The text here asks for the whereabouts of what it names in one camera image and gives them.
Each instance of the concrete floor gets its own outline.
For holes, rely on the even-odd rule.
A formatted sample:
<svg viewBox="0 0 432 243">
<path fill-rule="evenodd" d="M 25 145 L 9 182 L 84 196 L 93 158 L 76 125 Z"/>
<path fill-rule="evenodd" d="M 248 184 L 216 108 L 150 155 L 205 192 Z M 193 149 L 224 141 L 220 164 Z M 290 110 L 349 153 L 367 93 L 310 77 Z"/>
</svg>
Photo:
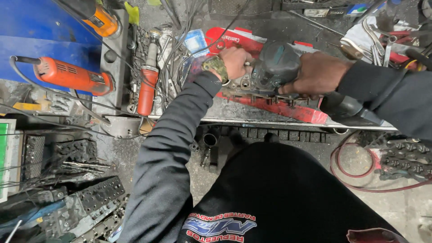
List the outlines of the concrete floor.
<svg viewBox="0 0 432 243">
<path fill-rule="evenodd" d="M 183 0 L 172 0 L 172 2 L 174 2 L 173 6 L 176 13 L 179 15 L 179 19 L 185 19 Z M 170 22 L 167 13 L 164 10 L 160 10 L 159 6 L 148 6 L 146 0 L 132 0 L 130 3 L 133 6 L 139 7 L 140 26 L 144 29 Z M 208 7 L 205 4 L 197 15 L 197 19 L 199 18 L 198 25 L 203 28 L 203 31 L 205 31 L 204 28 L 208 29 L 213 26 L 228 25 L 228 20 L 210 21 L 207 10 Z M 288 35 L 290 35 L 289 39 L 296 38 L 296 36 L 299 37 L 301 36 L 298 32 L 299 30 L 303 31 L 302 33 L 310 29 L 316 31 L 316 29 L 311 26 L 305 25 L 299 27 L 299 25 L 295 24 L 297 23 L 296 19 L 275 21 L 278 22 L 278 25 L 283 23 L 286 26 L 290 26 L 290 28 L 292 28 L 292 26 L 295 26 L 295 28 L 288 33 L 282 33 L 283 36 L 281 36 L 281 33 L 278 33 L 278 30 L 275 28 L 271 28 L 271 32 L 269 32 L 268 28 L 267 30 L 260 28 L 271 24 L 269 20 L 242 20 L 236 22 L 235 26 L 250 28 L 256 35 L 265 38 L 273 37 L 275 39 L 281 39 Z M 309 39 L 309 41 L 315 41 L 313 35 L 309 36 L 309 38 L 305 35 L 301 36 L 298 40 L 307 41 Z M 322 43 L 314 43 L 314 46 L 318 49 L 327 47 L 327 45 Z M 300 147 L 314 155 L 327 169 L 330 164 L 330 153 L 336 147 L 335 144 L 328 145 L 302 142 L 290 142 L 290 144 Z M 115 165 L 115 173 L 119 174 L 127 191 L 130 191 L 133 166 L 137 160 L 139 145 L 140 141 L 138 140 L 118 141 L 110 138 L 104 138 L 103 140 L 98 139 L 99 157 L 111 161 Z M 367 167 L 370 166 L 370 158 L 362 149 L 358 150 L 349 147 L 344 151 L 344 154 L 343 157 L 346 159 L 342 159 L 342 166 L 348 172 L 361 174 L 361 171 L 367 170 Z M 211 174 L 200 167 L 200 159 L 200 153 L 193 153 L 189 163 L 186 165 L 191 175 L 191 193 L 194 198 L 194 204 L 200 201 L 217 178 L 217 175 Z M 383 182 L 380 181 L 378 175 L 374 173 L 361 179 L 353 179 L 344 175 L 340 177 L 347 183 L 364 185 L 370 189 L 398 188 L 416 183 L 413 180 L 407 179 Z M 426 216 L 432 216 L 432 191 L 430 191 L 430 189 L 431 186 L 427 185 L 416 189 L 393 193 L 353 192 L 392 224 L 410 242 L 429 243 L 432 242 L 432 218 Z"/>
</svg>

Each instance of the red air hose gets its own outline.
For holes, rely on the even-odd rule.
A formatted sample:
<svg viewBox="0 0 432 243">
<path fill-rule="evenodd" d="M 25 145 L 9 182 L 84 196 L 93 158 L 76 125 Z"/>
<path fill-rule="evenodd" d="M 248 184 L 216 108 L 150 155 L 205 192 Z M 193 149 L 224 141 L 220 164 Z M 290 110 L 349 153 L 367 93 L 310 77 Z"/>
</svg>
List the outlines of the red air hose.
<svg viewBox="0 0 432 243">
<path fill-rule="evenodd" d="M 429 179 L 429 180 L 427 180 L 427 181 L 424 181 L 424 182 L 420 182 L 420 183 L 417 183 L 417 184 L 414 184 L 414 185 L 409 185 L 409 186 L 405 186 L 405 187 L 401 187 L 401 188 L 394 188 L 394 189 L 385 189 L 385 190 L 370 190 L 370 189 L 365 189 L 365 188 L 362 188 L 362 187 L 358 187 L 358 186 L 354 186 L 354 185 L 351 185 L 351 184 L 348 184 L 348 183 L 346 183 L 346 182 L 344 182 L 341 178 L 339 178 L 338 176 L 337 176 L 337 174 L 334 172 L 334 168 L 333 168 L 333 163 L 336 163 L 336 165 L 337 165 L 337 167 L 339 168 L 339 170 L 344 174 L 344 175 L 346 175 L 346 176 L 349 176 L 349 177 L 353 177 L 353 178 L 362 178 L 362 177 L 365 177 L 365 176 L 367 176 L 367 175 L 369 175 L 373 170 L 374 170 L 374 168 L 375 168 L 375 163 L 377 163 L 377 160 L 376 160 L 376 158 L 375 158 L 375 156 L 374 156 L 374 154 L 373 154 L 373 152 L 370 150 L 370 149 L 366 149 L 367 150 L 367 152 L 369 153 L 369 155 L 371 156 L 371 158 L 372 158 L 372 165 L 370 166 L 370 169 L 366 172 L 366 173 L 364 173 L 364 174 L 362 174 L 362 175 L 351 175 L 351 174 L 349 174 L 348 172 L 346 172 L 343 168 L 342 168 L 342 166 L 340 165 L 340 152 L 341 152 L 341 150 L 343 149 L 343 148 L 345 148 L 345 147 L 347 147 L 347 146 L 358 146 L 358 147 L 360 147 L 360 145 L 359 144 L 356 144 L 356 143 L 348 143 L 348 140 L 350 139 L 350 138 L 352 138 L 354 135 L 356 135 L 357 133 L 355 132 L 355 133 L 353 133 L 353 134 L 351 134 L 350 136 L 348 136 L 346 139 L 345 139 L 345 141 L 342 143 L 342 145 L 341 146 L 339 146 L 339 147 L 337 147 L 337 148 L 335 148 L 334 150 L 333 150 L 333 152 L 331 152 L 331 155 L 330 155 L 330 171 L 331 171 L 331 173 L 342 183 L 342 184 L 344 184 L 346 187 L 349 187 L 349 188 L 352 188 L 352 189 L 355 189 L 355 190 L 358 190 L 358 191 L 362 191 L 362 192 L 374 192 L 374 193 L 384 193 L 384 192 L 399 192 L 399 191 L 403 191 L 403 190 L 408 190 L 408 189 L 413 189 L 413 188 L 416 188 L 416 187 L 419 187 L 419 186 L 422 186 L 422 185 L 427 185 L 427 184 L 430 184 L 430 183 L 432 183 L 432 179 Z"/>
</svg>

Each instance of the blue surface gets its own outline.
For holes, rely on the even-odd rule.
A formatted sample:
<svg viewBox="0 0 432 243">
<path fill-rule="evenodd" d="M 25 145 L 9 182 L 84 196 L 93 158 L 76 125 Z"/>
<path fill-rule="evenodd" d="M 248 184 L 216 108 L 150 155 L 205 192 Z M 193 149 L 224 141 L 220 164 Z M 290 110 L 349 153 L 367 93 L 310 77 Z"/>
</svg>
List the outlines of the blue surface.
<svg viewBox="0 0 432 243">
<path fill-rule="evenodd" d="M 90 71 L 100 71 L 101 42 L 51 0 L 0 0 L 0 9 L 3 10 L 0 78 L 24 82 L 9 65 L 11 55 L 51 57 Z M 31 80 L 49 88 L 69 91 L 39 81 L 32 65 L 17 65 Z"/>
</svg>

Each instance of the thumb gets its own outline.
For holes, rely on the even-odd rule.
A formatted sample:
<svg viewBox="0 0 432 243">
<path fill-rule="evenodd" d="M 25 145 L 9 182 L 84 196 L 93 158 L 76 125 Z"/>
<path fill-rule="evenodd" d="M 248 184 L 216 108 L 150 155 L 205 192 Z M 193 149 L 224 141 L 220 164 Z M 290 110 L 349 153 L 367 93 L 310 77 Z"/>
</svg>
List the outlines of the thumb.
<svg viewBox="0 0 432 243">
<path fill-rule="evenodd" d="M 279 87 L 278 91 L 279 94 L 290 94 L 290 93 L 295 93 L 295 89 L 294 89 L 294 82 L 290 82 L 287 83 L 281 87 Z"/>
</svg>

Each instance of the camouflage wristband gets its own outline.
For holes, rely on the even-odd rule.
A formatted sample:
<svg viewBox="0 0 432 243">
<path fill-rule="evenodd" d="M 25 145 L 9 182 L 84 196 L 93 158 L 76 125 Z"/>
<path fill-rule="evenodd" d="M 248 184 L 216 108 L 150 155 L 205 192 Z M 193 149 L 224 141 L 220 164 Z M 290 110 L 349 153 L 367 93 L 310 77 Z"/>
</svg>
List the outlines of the camouflage wristband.
<svg viewBox="0 0 432 243">
<path fill-rule="evenodd" d="M 222 78 L 222 84 L 228 81 L 228 73 L 226 72 L 225 64 L 218 56 L 214 56 L 205 60 L 201 65 L 201 69 L 203 69 L 204 71 L 208 71 L 211 68 L 220 75 L 220 77 Z"/>
</svg>

